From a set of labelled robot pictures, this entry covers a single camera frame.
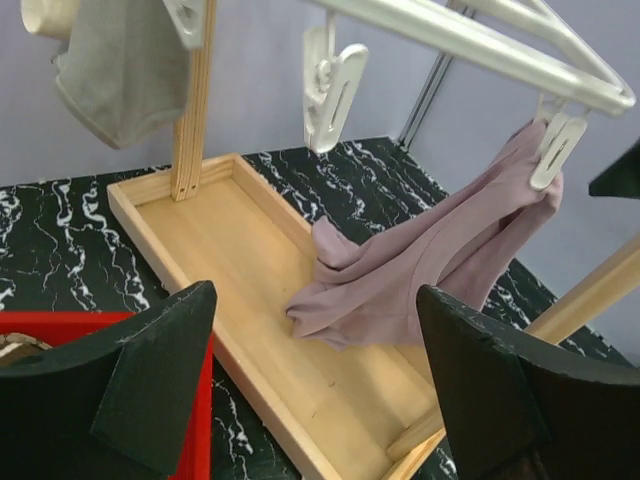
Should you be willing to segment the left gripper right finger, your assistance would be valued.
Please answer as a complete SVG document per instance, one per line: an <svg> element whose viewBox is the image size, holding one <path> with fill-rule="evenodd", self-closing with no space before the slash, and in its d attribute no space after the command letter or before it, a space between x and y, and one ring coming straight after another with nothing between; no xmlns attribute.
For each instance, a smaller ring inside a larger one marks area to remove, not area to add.
<svg viewBox="0 0 640 480"><path fill-rule="evenodd" d="M461 479L636 479L639 371L587 358L427 285L416 296Z"/></svg>

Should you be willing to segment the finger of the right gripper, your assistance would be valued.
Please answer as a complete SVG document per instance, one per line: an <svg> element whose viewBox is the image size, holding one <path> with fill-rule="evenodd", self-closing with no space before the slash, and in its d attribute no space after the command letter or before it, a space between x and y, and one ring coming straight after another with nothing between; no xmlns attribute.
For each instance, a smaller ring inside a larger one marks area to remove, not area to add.
<svg viewBox="0 0 640 480"><path fill-rule="evenodd" d="M589 183L588 193L592 197L639 199L639 140Z"/></svg>

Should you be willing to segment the brown striped sock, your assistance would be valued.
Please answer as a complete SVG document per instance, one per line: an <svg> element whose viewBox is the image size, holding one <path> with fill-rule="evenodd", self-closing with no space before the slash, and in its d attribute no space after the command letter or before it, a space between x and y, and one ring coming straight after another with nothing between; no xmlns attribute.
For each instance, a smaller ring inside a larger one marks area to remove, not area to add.
<svg viewBox="0 0 640 480"><path fill-rule="evenodd" d="M50 349L46 342L30 335L18 332L11 332L1 335L1 357L15 356L17 354L31 354L33 351Z"/></svg>

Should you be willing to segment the white clip hanger frame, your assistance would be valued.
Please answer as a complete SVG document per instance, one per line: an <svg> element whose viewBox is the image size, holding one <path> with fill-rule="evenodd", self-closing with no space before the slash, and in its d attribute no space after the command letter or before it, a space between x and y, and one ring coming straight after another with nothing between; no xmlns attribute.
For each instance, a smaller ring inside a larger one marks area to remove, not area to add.
<svg viewBox="0 0 640 480"><path fill-rule="evenodd" d="M626 82L544 1L473 1L471 7L557 46L564 63L435 1L324 1L327 24L303 47L306 96L319 104L362 72L362 45L334 54L344 14L592 109L619 115L636 102Z"/></svg>

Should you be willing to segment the white hanger clip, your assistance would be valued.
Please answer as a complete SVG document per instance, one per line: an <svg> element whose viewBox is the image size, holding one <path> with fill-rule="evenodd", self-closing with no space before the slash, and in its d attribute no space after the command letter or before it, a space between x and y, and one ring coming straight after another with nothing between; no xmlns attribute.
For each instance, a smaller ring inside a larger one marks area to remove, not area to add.
<svg viewBox="0 0 640 480"><path fill-rule="evenodd" d="M326 13L323 27L303 35L304 140L317 155L339 142L359 87L369 49L361 43L336 50L336 12Z"/></svg>

